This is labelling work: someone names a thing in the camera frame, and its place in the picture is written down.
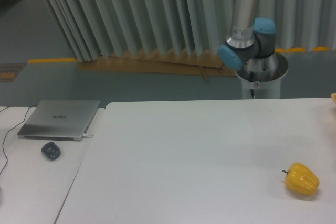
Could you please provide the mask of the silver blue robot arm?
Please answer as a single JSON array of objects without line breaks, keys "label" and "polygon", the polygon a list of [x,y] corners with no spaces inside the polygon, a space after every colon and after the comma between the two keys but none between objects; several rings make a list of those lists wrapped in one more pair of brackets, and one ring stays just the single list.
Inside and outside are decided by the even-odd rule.
[{"label": "silver blue robot arm", "polygon": [[256,17],[258,1],[234,0],[230,30],[219,46],[218,55],[241,78],[269,82],[285,76],[288,61],[275,52],[275,22]]}]

